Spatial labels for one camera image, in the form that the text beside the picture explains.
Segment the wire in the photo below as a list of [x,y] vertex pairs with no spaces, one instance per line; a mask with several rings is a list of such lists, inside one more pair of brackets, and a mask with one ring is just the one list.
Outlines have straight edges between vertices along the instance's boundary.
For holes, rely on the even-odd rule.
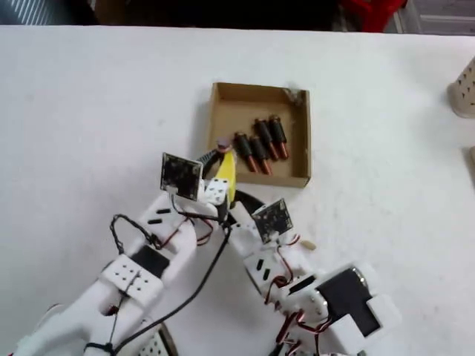
[[161,317],[160,319],[154,321],[153,323],[149,324],[148,326],[144,327],[143,329],[140,329],[138,332],[136,332],[135,334],[133,334],[132,336],[130,337],[127,337],[123,342],[121,342],[118,347],[115,348],[114,352],[116,354],[119,353],[119,351],[125,346],[127,345],[128,343],[130,343],[132,340],[135,340],[137,337],[139,337],[141,334],[147,332],[148,330],[154,328],[155,326],[163,323],[164,321],[166,321],[167,319],[169,319],[170,317],[173,317],[176,313],[178,313],[180,310],[182,310],[183,308],[185,308],[188,304],[190,304],[191,301],[193,301],[193,299],[201,292],[201,290],[203,289],[203,287],[205,286],[206,284],[206,281],[208,280],[209,278],[209,275],[211,274],[211,272],[213,271],[214,269],[214,266],[216,265],[217,261],[220,259],[220,256],[221,254],[223,253],[223,250],[224,248],[226,247],[226,244],[228,243],[229,241],[229,237],[231,236],[231,226],[230,225],[227,225],[227,223],[223,223],[223,230],[226,229],[226,233],[224,235],[224,239],[223,239],[223,242],[221,243],[221,246],[219,247],[219,249],[217,250],[217,253],[216,255],[214,256],[214,259],[213,261],[211,262],[211,264],[209,265],[208,267],[208,270],[206,271],[203,279],[201,280],[201,283],[200,285],[198,286],[198,288],[196,289],[196,291],[194,291],[194,293],[188,297],[188,299],[186,299],[183,303],[181,303],[177,308],[173,309],[172,311],[170,311],[167,315]]
[[122,296],[120,297],[119,304],[117,306],[117,310],[114,315],[114,323],[112,324],[112,330],[111,330],[111,336],[109,337],[109,342],[105,344],[100,344],[100,343],[86,343],[84,347],[84,351],[88,348],[94,348],[94,349],[100,349],[103,350],[104,352],[108,352],[111,356],[117,355],[117,353],[114,351],[113,346],[112,346],[112,338],[114,337],[114,332],[116,330],[116,324],[117,324],[117,318],[119,317],[119,311],[120,307],[122,306],[122,303],[127,297],[127,291],[128,289],[134,284],[135,280],[140,277],[140,271],[137,271],[137,273],[132,277],[131,281],[125,288],[124,292],[122,293]]
[[170,236],[168,236],[166,238],[166,240],[160,245],[160,248],[164,248],[169,242],[170,240],[177,234],[177,232],[180,230],[180,227],[181,225],[183,225],[186,221],[188,221],[189,218],[186,218],[184,219],[184,221],[182,221],[178,226],[177,228],[170,234]]
[[318,342],[318,338],[320,337],[320,334],[315,335],[315,355],[320,356],[320,345]]
[[289,271],[290,277],[289,277],[289,279],[288,279],[287,282],[286,282],[286,284],[289,284],[289,283],[291,283],[291,282],[294,280],[294,272],[292,272],[292,269],[290,268],[289,263],[286,261],[286,259],[284,258],[284,256],[282,256],[281,252],[279,251],[279,249],[280,249],[281,247],[282,247],[282,246],[278,246],[278,247],[277,247],[277,253],[278,253],[278,255],[280,256],[280,258],[282,259],[282,262],[284,263],[284,265],[286,266],[287,271]]
[[292,246],[292,245],[296,244],[299,240],[300,240],[300,235],[295,234],[292,241],[290,241],[290,243],[287,243],[286,245],[287,246]]
[[130,283],[127,285],[127,288],[125,288],[124,293],[120,297],[119,304],[117,305],[117,312],[114,315],[114,324],[112,324],[112,331],[111,331],[111,337],[109,338],[109,343],[112,343],[112,337],[114,336],[114,332],[116,330],[117,318],[119,317],[120,307],[122,306],[122,303],[124,302],[125,298],[127,297],[128,289],[134,284],[135,280],[139,277],[140,277],[140,270],[137,271],[137,273],[131,279]]
[[287,282],[287,279],[284,276],[282,275],[275,276],[272,282],[270,283],[269,290],[267,291],[266,299],[264,300],[264,304],[266,305],[269,304],[270,291],[273,285],[276,285],[278,288],[282,288],[282,287],[285,287],[287,284],[289,283]]
[[162,248],[162,245],[160,244],[160,241],[158,240],[157,235],[149,234],[142,226],[140,226],[137,222],[133,221],[127,215],[116,214],[112,218],[111,225],[109,226],[109,228],[112,232],[112,236],[114,237],[114,242],[116,243],[117,251],[119,252],[119,254],[124,253],[124,244],[122,243],[122,241],[119,240],[119,237],[117,236],[117,232],[115,228],[115,225],[118,219],[124,219],[127,223],[131,224],[133,227],[139,230],[143,234],[145,239],[148,241],[148,243],[153,245],[157,250],[160,250]]
[[204,234],[202,237],[197,238],[197,244],[198,246],[203,246],[208,243],[210,236],[212,235],[214,229],[213,225],[206,219],[201,219],[207,226],[209,227],[209,232]]
[[297,352],[297,350],[300,348],[302,342],[298,340],[296,343],[294,343],[292,346],[290,346],[289,351],[286,352],[285,356],[291,356]]

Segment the open cardboard tray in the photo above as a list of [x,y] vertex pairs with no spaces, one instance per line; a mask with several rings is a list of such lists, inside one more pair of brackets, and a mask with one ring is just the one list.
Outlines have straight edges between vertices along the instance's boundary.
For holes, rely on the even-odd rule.
[[216,148],[218,138],[234,139],[235,132],[255,134],[256,118],[281,118],[287,138],[289,159],[269,160],[273,175],[252,173],[241,158],[237,161],[237,181],[304,187],[312,176],[310,149],[310,99],[307,90],[295,94],[287,88],[214,83],[208,129],[208,149]]

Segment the white surface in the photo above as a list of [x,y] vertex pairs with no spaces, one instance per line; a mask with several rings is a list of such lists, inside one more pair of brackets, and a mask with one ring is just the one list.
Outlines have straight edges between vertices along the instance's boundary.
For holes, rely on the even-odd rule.
[[[201,152],[217,80],[310,90],[309,185],[241,188],[286,198],[318,266],[367,260],[385,277],[404,324],[368,354],[475,349],[475,194],[462,154],[475,120],[445,98],[475,38],[2,27],[0,44],[1,353],[114,258],[108,224],[151,203],[161,153]],[[194,291],[218,240],[157,315]],[[267,356],[281,321],[227,249],[168,325],[185,356]]]

